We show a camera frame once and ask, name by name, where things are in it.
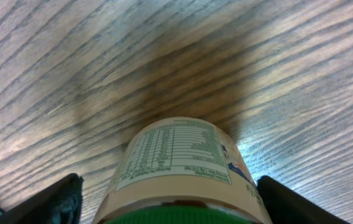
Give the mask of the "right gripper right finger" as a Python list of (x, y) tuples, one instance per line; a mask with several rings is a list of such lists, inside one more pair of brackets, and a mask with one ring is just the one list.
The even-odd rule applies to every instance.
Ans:
[(267, 175), (258, 180), (257, 190), (274, 224), (349, 224)]

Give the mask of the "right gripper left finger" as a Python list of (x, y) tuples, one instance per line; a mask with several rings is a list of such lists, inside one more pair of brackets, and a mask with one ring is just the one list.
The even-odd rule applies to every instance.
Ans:
[(84, 179), (69, 174), (0, 215), (0, 224), (79, 224)]

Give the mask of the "green lid seasoning jar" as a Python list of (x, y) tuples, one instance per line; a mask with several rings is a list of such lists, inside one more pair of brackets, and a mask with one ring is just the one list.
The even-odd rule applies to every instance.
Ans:
[(136, 134), (93, 223), (164, 205), (194, 206), (251, 223), (271, 223), (234, 141), (202, 119), (171, 117)]

